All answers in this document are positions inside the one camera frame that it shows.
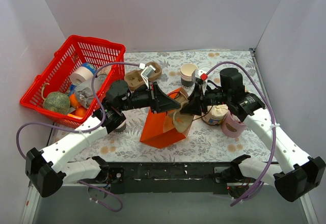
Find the single cardboard cup carrier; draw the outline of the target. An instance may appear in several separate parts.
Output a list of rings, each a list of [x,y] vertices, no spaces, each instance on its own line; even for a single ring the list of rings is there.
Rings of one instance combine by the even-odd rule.
[[[181,109],[189,104],[187,95],[182,92],[175,93],[174,100],[180,104],[179,109],[171,110],[167,113],[167,116],[172,119],[172,124],[179,133],[184,133],[192,124],[193,115],[182,114]]]

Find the cardboard cup carrier stack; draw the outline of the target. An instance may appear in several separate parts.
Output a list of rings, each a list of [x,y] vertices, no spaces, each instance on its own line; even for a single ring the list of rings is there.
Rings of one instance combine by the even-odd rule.
[[[155,68],[155,71],[153,74],[150,75],[149,81],[153,82],[157,79],[159,79],[162,75],[162,68],[161,66],[156,62],[148,62],[146,66],[152,65]],[[141,70],[132,70],[125,74],[124,80],[127,82],[128,87],[131,91],[136,90],[140,86],[144,85],[145,82],[141,78]]]

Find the orange paper bag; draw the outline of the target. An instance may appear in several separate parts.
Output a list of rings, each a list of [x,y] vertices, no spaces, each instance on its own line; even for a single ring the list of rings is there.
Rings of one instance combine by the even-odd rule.
[[[140,142],[162,149],[187,138],[192,124],[184,133],[179,133],[172,124],[172,119],[167,116],[168,112],[148,112]]]

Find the stack of paper cups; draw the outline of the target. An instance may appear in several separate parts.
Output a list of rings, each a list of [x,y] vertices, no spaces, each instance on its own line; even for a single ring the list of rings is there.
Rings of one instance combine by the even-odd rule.
[[[182,86],[188,88],[194,84],[192,74],[198,67],[195,64],[184,64],[180,68],[181,84]]]

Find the red plastic basket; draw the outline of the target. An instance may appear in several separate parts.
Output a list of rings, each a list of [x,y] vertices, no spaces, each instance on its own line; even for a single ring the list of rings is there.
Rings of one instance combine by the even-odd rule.
[[[99,99],[105,96],[111,83],[123,79],[125,68],[122,65],[126,48],[123,44],[108,40],[72,35],[54,53],[52,61],[43,73],[36,76],[30,88],[20,100],[20,105],[37,111],[52,121],[71,128],[80,126],[92,112],[99,108],[92,101],[84,117],[64,115],[43,108],[42,96],[51,92],[65,93],[72,85],[77,86],[91,78],[90,65],[96,69],[110,64],[110,72],[102,87],[97,90]]]

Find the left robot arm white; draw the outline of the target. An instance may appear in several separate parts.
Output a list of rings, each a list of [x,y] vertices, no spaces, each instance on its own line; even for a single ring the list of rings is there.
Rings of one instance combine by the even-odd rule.
[[[132,93],[124,80],[111,84],[101,105],[103,109],[94,111],[76,133],[42,150],[32,148],[27,152],[25,173],[42,197],[54,194],[67,182],[93,179],[103,183],[108,179],[107,166],[100,157],[80,163],[70,163],[70,160],[119,127],[126,120],[124,111],[149,107],[152,112],[165,113],[181,108],[180,103],[165,94],[156,82]]]

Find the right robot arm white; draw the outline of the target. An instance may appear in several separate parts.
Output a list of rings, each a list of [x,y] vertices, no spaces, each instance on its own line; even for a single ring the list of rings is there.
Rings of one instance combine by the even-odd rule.
[[[276,124],[265,103],[257,95],[245,91],[242,74],[236,68],[223,69],[220,79],[220,87],[209,89],[207,75],[195,70],[192,73],[194,90],[188,98],[188,104],[180,112],[200,116],[208,111],[209,106],[227,105],[230,113],[260,138],[277,164],[241,155],[217,176],[236,182],[253,178],[255,187],[267,183],[289,202],[294,202],[317,187],[325,170],[325,161],[321,157],[311,157]]]

